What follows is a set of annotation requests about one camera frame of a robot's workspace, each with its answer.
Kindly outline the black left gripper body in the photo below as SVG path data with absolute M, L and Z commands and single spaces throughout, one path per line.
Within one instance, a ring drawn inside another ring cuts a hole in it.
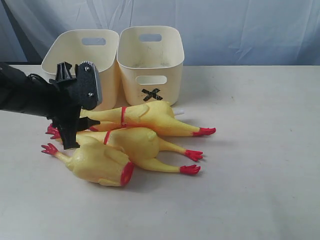
M 76 130 L 79 125 L 81 101 L 79 81 L 75 77 L 49 79 L 49 113 L 46 118 L 59 130 Z

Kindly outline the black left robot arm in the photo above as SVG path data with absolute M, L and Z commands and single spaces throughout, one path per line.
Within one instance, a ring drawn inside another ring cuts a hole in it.
M 54 79 L 46 81 L 38 74 L 0 64 L 0 109 L 2 111 L 45 117 L 58 130 L 64 149 L 79 148 L 77 132 L 100 121 L 81 117 L 81 110 L 93 110 L 102 103 L 99 71 L 90 61 L 74 65 L 57 64 Z

